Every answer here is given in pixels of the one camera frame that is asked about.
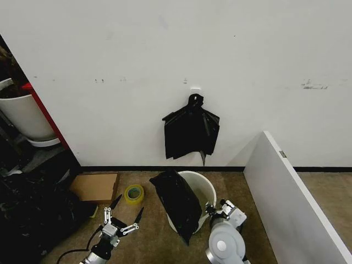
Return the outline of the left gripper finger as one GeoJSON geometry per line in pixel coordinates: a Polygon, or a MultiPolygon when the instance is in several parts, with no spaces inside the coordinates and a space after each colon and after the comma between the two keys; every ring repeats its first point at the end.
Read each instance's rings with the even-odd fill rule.
{"type": "Polygon", "coordinates": [[[116,205],[118,204],[119,200],[121,199],[122,194],[120,194],[111,204],[109,207],[104,208],[104,225],[112,223],[112,210],[115,209],[116,205]]]}
{"type": "Polygon", "coordinates": [[[142,209],[138,213],[133,224],[128,225],[128,226],[120,229],[120,232],[122,233],[122,235],[127,235],[127,234],[139,229],[139,223],[141,221],[143,211],[144,211],[144,207],[142,207],[142,209]]]}

